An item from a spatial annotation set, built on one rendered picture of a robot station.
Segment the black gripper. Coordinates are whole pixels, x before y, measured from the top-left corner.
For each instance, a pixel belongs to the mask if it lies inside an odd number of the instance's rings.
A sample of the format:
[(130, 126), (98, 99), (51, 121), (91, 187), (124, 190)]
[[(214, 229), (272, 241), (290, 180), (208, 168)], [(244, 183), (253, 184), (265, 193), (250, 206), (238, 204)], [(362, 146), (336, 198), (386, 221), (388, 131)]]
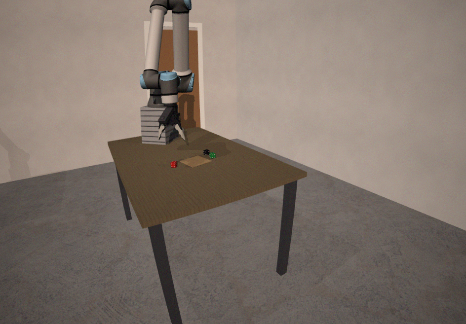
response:
[(158, 140), (161, 138), (162, 132), (165, 130), (166, 126), (175, 124), (175, 129), (179, 131), (182, 139), (185, 141), (184, 129), (181, 127), (181, 119), (180, 113), (177, 113), (177, 103), (174, 104), (164, 104), (164, 107), (167, 108), (174, 108), (174, 112), (172, 113), (170, 119), (168, 120), (167, 124), (159, 124), (158, 130)]

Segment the tan cork mat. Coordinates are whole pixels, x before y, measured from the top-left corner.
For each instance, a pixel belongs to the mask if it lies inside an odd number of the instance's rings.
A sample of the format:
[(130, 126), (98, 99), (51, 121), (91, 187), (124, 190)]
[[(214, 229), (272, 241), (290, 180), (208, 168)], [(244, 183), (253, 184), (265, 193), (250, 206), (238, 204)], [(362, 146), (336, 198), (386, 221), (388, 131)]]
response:
[(212, 162), (212, 161), (209, 159), (203, 158), (201, 156), (195, 156), (195, 157), (191, 157), (185, 160), (181, 160), (180, 162), (188, 166), (191, 166), (191, 167), (197, 167), (197, 166), (200, 166), (200, 165)]

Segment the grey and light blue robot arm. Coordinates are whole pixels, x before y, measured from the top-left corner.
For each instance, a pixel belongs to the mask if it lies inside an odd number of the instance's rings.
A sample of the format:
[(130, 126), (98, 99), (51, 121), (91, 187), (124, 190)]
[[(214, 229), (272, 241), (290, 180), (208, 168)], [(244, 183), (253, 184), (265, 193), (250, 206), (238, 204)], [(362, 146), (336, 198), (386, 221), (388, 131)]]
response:
[[(145, 67), (140, 75), (140, 85), (150, 89), (148, 107), (165, 108), (158, 119), (166, 124), (174, 108), (163, 104), (178, 102), (178, 93), (193, 91), (194, 73), (189, 68), (189, 10), (191, 0), (153, 0), (147, 42)], [(172, 10), (174, 70), (158, 71), (164, 16)], [(165, 72), (165, 73), (164, 73)]]

